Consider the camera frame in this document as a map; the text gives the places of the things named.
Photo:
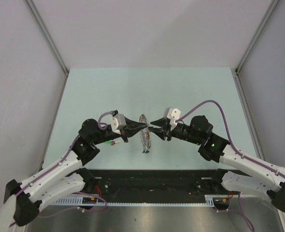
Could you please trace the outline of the metal disc keyring holder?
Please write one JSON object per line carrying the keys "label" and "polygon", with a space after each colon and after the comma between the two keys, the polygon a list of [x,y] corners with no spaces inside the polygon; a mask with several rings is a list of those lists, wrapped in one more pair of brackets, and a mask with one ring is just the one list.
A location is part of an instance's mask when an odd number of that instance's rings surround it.
{"label": "metal disc keyring holder", "polygon": [[143,146],[143,153],[148,154],[151,150],[151,137],[150,137],[150,132],[148,128],[149,124],[148,124],[145,114],[140,115],[139,122],[147,125],[146,128],[140,131],[140,138],[141,138],[141,143]]}

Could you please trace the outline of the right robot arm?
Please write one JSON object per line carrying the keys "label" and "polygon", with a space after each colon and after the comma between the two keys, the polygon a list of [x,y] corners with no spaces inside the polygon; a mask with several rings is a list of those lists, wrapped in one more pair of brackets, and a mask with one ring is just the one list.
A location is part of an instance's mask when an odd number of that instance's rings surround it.
{"label": "right robot arm", "polygon": [[237,149],[232,142],[213,133],[213,126],[205,116],[195,116],[189,125],[162,118],[153,121],[149,130],[162,140],[177,138],[197,144],[198,153],[207,161],[215,161],[231,166],[257,180],[257,188],[264,188],[273,206],[285,213],[285,167],[268,163]]}

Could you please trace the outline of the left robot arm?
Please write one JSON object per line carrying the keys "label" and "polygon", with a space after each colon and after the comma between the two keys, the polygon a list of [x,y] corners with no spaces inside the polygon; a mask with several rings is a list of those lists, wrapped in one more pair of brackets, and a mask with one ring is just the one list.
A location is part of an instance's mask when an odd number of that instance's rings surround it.
{"label": "left robot arm", "polygon": [[145,128],[146,123],[132,121],[119,113],[113,114],[110,124],[85,120],[68,151],[58,160],[21,182],[12,179],[6,184],[4,201],[16,196],[10,223],[25,226],[50,202],[74,192],[90,193],[95,178],[84,166],[100,152],[96,146],[117,138],[127,143]]}

